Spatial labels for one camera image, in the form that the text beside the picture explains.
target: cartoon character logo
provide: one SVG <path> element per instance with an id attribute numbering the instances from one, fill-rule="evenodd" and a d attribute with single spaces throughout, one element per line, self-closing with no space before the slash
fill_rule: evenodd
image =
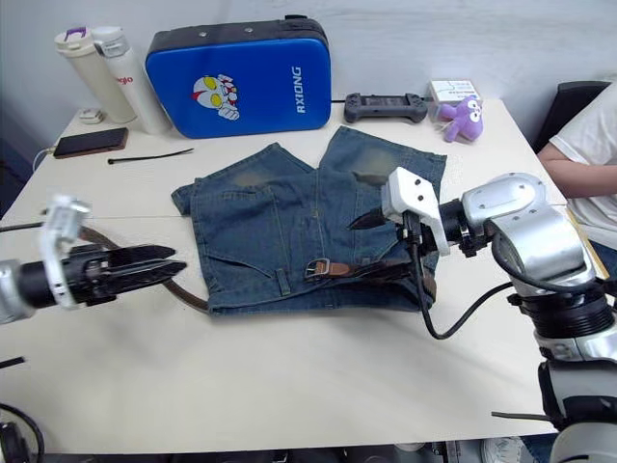
<path id="1" fill-rule="evenodd" d="M 233 79 L 219 74 L 218 77 L 205 75 L 193 86 L 193 99 L 209 109 L 218 110 L 219 116 L 230 121 L 236 121 L 240 112 L 236 107 L 238 89 L 233 85 Z"/>

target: white thermos bottle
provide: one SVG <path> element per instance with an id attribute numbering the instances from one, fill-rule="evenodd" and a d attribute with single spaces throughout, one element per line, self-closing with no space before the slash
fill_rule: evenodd
<path id="1" fill-rule="evenodd" d="M 90 29 L 77 27 L 58 34 L 54 40 L 58 53 L 67 58 L 86 82 L 103 110 L 115 123 L 128 123 L 135 113 L 110 74 L 105 60 L 94 49 Z"/>
<path id="2" fill-rule="evenodd" d="M 96 27 L 92 32 L 107 67 L 116 77 L 144 130 L 152 134 L 169 130 L 172 123 L 158 102 L 144 67 L 128 44 L 122 28 Z"/>

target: denim shorts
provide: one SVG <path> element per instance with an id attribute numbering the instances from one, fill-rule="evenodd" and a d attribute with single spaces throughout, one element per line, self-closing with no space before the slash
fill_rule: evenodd
<path id="1" fill-rule="evenodd" d="M 315 259 L 364 265 L 408 258 L 393 224 L 348 229 L 380 206 L 380 187 L 397 166 L 431 181 L 439 194 L 445 156 L 347 127 L 335 134 L 317 169 L 274 144 L 175 190 L 175 205 L 193 220 L 211 312 L 416 310 L 416 288 L 409 282 L 305 279 Z M 424 263 L 434 271 L 437 257 Z"/>
<path id="2" fill-rule="evenodd" d="M 610 278 L 617 278 L 617 249 L 609 248 L 595 241 L 590 241 L 596 254 L 604 264 Z"/>

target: white t-shirt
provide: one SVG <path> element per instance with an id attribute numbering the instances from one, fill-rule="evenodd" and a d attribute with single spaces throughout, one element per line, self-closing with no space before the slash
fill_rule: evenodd
<path id="1" fill-rule="evenodd" d="M 592 166 L 617 165 L 617 83 L 550 139 L 566 157 Z M 617 195 L 568 200 L 589 239 L 617 249 Z"/>

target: table surface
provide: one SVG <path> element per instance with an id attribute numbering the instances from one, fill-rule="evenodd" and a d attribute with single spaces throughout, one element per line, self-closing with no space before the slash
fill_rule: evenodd
<path id="1" fill-rule="evenodd" d="M 529 172 L 559 194 L 503 104 L 485 102 L 485 133 L 474 145 L 447 144 L 429 122 L 362 121 L 355 128 L 448 154 L 442 198 L 504 172 Z M 124 151 L 43 161 L 2 225 L 40 217 L 49 195 L 94 207 L 89 225 L 121 245 L 178 250 L 177 280 L 205 296 L 190 219 L 170 192 L 279 141 L 316 166 L 339 126 L 342 105 L 320 129 L 210 140 L 132 130 Z M 73 121 L 67 134 L 107 128 Z M 107 157 L 195 148 L 170 159 L 108 166 Z M 40 259 L 37 231 L 3 233 L 0 256 Z M 443 331 L 480 294 L 507 281 L 483 250 L 455 251 L 438 265 Z M 542 413 L 531 322 L 503 295 L 489 300 L 452 339 L 430 338 L 417 313 L 369 309 L 211 318 L 163 287 L 66 312 L 40 311 L 0 326 L 0 401 L 30 413 L 48 450 L 75 453 L 183 452 L 356 446 L 550 432 L 544 422 L 491 417 Z"/>

